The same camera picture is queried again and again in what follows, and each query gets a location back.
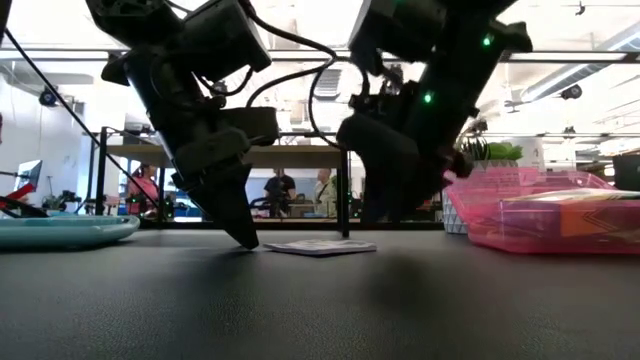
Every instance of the woman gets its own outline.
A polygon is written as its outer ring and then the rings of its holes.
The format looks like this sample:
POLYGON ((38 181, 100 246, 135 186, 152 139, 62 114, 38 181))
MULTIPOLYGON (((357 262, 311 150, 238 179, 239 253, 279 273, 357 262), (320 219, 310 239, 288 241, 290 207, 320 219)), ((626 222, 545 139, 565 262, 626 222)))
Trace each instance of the woman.
MULTIPOLYGON (((155 181, 153 181, 153 177, 156 175, 157 168, 155 166, 142 164, 140 167, 132 174, 133 178, 136 180, 136 183, 144 190, 147 195, 149 195, 153 200, 158 200, 158 186, 155 181)), ((140 191, 140 187, 136 186, 133 181, 129 180, 127 183, 127 199, 134 198, 136 201, 129 204, 129 215, 140 215, 141 211, 145 211, 144 208, 140 208, 140 202, 146 201, 146 210, 154 210, 152 207, 152 203, 147 199, 142 191, 140 191)))

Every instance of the security camera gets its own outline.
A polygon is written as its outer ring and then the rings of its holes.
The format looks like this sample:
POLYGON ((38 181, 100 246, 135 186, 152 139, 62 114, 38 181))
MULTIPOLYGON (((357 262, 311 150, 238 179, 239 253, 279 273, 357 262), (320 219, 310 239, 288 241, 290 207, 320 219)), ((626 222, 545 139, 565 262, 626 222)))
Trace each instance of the security camera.
POLYGON ((49 88, 45 88, 44 91, 40 93, 38 101, 42 106, 55 107, 57 99, 56 96, 53 95, 53 92, 49 90, 49 88))
POLYGON ((582 88, 578 84, 568 87, 560 92, 560 97, 564 100, 578 99, 580 96, 582 96, 582 88))

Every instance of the green plant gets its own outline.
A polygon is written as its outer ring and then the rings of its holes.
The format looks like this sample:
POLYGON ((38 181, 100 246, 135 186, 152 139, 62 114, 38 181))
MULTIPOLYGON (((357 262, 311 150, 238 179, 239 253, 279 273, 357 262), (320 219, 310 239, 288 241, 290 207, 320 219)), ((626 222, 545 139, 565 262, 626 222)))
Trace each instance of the green plant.
POLYGON ((488 160, 520 160, 522 158, 522 146, 513 146, 510 142, 490 143, 488 160))
POLYGON ((460 146, 460 151, 473 161, 519 160, 522 158, 522 146, 513 146, 510 142, 487 143, 483 138, 468 138, 460 146))

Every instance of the white card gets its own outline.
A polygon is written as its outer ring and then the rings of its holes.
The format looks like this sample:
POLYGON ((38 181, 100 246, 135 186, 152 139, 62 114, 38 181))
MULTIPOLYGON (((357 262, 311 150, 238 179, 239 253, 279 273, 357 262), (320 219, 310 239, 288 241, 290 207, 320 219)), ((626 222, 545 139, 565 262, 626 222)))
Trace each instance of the white card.
POLYGON ((287 244, 264 244, 264 247, 276 252, 299 255, 337 255, 367 251, 376 251, 376 244, 355 240, 301 240, 287 244))

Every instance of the person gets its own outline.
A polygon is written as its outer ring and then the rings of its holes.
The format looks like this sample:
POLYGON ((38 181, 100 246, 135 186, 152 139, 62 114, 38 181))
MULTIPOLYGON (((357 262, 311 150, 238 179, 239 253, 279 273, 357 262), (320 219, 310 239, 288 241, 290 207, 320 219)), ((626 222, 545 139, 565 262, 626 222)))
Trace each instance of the person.
POLYGON ((318 170, 314 207, 316 214, 330 218, 336 216, 336 189, 331 181, 331 169, 318 170))
MULTIPOLYGON (((153 200, 158 200, 158 186, 156 185, 153 177, 156 175, 157 168, 155 166, 142 164, 140 167, 132 174, 133 178, 136 180, 136 183, 142 187, 144 192, 146 192, 153 200)), ((146 199, 144 194, 140 191, 140 188, 133 183, 133 181, 129 180, 127 183, 127 198, 135 197, 137 202, 131 203, 128 206, 130 215, 140 215, 143 209, 140 208, 140 200, 144 198, 147 202, 147 210, 153 210, 151 207, 153 206, 149 199, 146 199)))
POLYGON ((274 176, 264 186, 264 197, 271 204, 269 217, 280 217, 280 210, 286 214, 289 202, 296 198, 296 182, 284 173, 284 169, 273 169, 274 176))

